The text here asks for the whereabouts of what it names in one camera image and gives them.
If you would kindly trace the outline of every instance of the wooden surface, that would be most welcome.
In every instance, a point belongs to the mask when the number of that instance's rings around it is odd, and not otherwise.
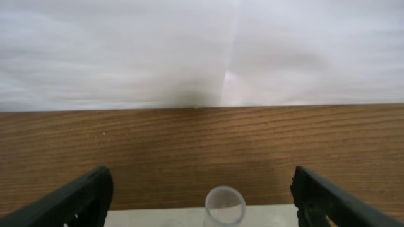
[[[0,216],[99,165],[112,209],[292,203],[304,165],[404,221],[404,105],[0,113]]]

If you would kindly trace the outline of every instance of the wood grain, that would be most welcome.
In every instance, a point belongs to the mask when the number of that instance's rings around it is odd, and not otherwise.
[[[0,215],[99,165],[112,209],[292,203],[304,165],[404,220],[404,105],[0,113]]]

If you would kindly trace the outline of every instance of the clear tube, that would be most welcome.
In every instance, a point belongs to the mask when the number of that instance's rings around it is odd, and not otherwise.
[[[240,192],[228,186],[212,189],[205,200],[204,227],[235,227],[246,214],[246,202]]]

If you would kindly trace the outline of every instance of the wooden table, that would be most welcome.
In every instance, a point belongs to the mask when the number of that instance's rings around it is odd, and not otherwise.
[[[292,203],[304,165],[404,221],[404,105],[0,113],[0,216],[99,165],[112,209]]]

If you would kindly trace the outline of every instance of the brown wood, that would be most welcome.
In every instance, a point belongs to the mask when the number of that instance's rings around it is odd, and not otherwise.
[[[304,165],[404,220],[404,105],[0,113],[0,215],[99,165],[112,209],[292,203]]]

